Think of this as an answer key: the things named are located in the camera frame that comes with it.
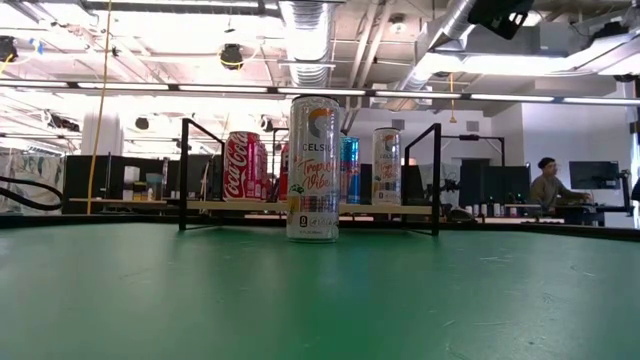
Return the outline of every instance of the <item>person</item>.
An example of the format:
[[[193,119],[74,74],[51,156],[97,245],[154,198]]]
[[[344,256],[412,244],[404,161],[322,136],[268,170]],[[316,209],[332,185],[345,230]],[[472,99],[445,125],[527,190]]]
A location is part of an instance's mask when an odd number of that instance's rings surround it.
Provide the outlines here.
[[[558,197],[564,200],[589,201],[591,196],[586,193],[573,192],[567,189],[562,181],[556,177],[558,166],[555,159],[545,157],[538,163],[542,175],[531,183],[531,202],[539,204],[543,212],[555,212]]]

